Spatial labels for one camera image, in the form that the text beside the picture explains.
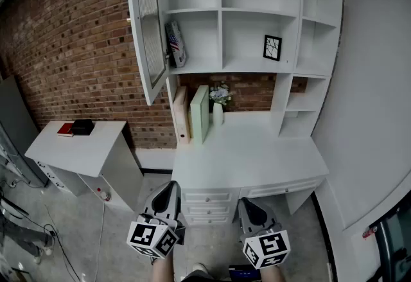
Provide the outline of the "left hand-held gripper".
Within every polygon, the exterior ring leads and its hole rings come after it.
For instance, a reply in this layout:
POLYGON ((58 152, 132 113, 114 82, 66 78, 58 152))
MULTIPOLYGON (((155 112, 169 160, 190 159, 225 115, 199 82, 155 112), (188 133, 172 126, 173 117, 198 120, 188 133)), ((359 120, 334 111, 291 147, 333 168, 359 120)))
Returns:
POLYGON ((179 220, 181 188, 169 181, 153 190, 136 221, 132 221, 127 245, 143 256, 164 259, 176 245, 184 245, 186 227, 179 220))

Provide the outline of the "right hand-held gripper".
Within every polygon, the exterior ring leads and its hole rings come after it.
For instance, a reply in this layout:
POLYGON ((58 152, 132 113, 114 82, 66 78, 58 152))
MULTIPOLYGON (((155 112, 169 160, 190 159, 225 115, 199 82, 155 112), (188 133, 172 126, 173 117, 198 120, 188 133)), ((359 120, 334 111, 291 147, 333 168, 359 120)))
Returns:
POLYGON ((260 198, 243 197, 238 203, 243 234, 242 252, 255 269, 279 265, 290 253, 287 230, 277 224, 274 211, 260 198))

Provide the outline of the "white ribbed-glass cabinet door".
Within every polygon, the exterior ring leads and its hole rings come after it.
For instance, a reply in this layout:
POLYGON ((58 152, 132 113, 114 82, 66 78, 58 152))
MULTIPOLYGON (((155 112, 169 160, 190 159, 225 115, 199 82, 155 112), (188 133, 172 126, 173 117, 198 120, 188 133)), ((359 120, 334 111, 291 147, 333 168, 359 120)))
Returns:
POLYGON ((128 0, 137 65, 148 105, 152 105, 169 76, 166 43, 168 0, 128 0))

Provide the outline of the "person's left forearm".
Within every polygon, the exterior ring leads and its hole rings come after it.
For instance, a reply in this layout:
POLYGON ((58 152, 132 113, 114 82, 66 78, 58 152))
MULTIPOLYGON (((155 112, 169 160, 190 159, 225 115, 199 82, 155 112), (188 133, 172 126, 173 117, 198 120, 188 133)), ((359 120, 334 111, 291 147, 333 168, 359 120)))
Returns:
POLYGON ((175 282, 172 256, 153 261, 151 282, 175 282))

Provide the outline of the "person's right forearm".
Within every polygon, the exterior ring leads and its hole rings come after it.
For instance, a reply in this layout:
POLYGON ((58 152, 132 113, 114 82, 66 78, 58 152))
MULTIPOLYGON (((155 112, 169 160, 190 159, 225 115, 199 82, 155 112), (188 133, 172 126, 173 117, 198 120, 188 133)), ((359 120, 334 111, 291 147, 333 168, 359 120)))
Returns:
POLYGON ((265 267, 259 270, 261 282, 286 282, 281 269, 278 266, 265 267))

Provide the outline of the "black device with blue screen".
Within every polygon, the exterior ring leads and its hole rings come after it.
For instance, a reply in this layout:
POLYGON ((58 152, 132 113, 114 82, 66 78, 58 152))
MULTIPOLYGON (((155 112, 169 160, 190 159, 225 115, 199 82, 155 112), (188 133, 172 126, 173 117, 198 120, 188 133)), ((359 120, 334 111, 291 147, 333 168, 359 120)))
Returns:
POLYGON ((229 277, 232 282, 260 282, 261 274, 252 265, 230 265, 229 277))

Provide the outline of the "beige box file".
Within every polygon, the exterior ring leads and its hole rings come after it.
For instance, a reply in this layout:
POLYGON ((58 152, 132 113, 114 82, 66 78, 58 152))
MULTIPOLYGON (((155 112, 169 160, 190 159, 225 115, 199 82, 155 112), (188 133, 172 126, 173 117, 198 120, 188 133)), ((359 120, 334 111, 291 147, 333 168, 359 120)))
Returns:
POLYGON ((177 135, 182 144, 189 144, 191 135, 188 119, 188 89, 178 87, 173 101, 173 111, 177 126, 177 135))

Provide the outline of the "pale green box file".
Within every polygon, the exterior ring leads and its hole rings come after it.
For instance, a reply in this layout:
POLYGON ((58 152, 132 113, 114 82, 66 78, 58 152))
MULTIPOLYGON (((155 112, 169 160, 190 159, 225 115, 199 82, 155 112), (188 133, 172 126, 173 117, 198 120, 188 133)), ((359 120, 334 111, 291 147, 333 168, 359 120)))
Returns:
POLYGON ((202 144, 209 129, 209 86, 201 85, 191 103, 191 122, 193 139, 196 144, 202 144))

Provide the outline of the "white side table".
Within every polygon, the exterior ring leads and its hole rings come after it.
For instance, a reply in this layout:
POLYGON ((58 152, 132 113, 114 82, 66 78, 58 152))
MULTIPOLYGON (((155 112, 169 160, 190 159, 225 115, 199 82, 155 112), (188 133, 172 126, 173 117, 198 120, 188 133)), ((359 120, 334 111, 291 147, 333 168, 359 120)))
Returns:
POLYGON ((90 189, 108 206, 134 211, 143 174, 125 140, 124 121, 96 121, 89 136, 62 137, 63 121, 51 121, 32 142, 26 157, 60 190, 78 196, 90 189), (107 190, 110 202, 96 189, 107 190))

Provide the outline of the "black box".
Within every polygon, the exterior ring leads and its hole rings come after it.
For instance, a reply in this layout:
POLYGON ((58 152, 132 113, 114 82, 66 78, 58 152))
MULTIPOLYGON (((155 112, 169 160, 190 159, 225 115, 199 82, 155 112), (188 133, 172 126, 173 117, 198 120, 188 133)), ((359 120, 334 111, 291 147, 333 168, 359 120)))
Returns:
POLYGON ((94 129, 91 119, 76 119, 71 126, 71 133, 74 136, 89 136, 94 129))

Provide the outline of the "pale flower bouquet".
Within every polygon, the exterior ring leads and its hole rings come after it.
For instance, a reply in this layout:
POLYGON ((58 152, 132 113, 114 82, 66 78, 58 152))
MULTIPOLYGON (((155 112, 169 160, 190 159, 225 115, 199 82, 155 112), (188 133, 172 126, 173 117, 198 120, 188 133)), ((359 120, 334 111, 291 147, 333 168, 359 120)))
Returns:
POLYGON ((224 82, 211 86, 209 88, 209 112, 213 111, 215 103, 220 104, 223 111, 225 111, 232 100, 232 96, 233 93, 224 82))

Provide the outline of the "red book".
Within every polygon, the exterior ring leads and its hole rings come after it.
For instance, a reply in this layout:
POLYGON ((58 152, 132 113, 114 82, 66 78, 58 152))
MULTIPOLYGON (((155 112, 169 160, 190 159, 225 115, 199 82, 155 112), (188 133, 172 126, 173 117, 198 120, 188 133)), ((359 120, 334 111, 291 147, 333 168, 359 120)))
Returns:
POLYGON ((73 131, 71 130, 73 123, 64 123, 60 129, 58 130, 57 134, 62 137, 73 137, 73 131))

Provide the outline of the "dark glass door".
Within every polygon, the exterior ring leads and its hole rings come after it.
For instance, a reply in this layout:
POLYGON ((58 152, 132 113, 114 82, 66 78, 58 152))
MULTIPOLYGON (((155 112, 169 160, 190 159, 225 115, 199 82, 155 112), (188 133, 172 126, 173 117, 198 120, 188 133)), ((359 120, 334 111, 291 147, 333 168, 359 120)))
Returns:
POLYGON ((396 209, 376 227, 382 281, 411 282, 411 209, 396 209))

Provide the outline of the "flag-print box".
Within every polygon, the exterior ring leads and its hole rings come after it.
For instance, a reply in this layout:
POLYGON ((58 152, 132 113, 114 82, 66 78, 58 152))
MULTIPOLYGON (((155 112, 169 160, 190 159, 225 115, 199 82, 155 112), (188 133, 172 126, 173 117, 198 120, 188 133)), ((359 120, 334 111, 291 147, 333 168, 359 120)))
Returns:
POLYGON ((179 25, 176 20, 172 20, 166 23, 165 28, 175 65, 176 67, 184 67, 187 60, 187 53, 179 25))

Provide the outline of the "black picture frame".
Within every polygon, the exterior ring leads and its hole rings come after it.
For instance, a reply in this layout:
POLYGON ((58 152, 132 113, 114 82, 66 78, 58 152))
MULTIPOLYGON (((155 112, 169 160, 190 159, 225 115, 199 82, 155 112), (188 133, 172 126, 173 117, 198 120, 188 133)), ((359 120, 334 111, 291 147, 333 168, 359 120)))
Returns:
POLYGON ((265 35, 264 42, 263 57, 277 62, 280 61, 282 38, 265 35))

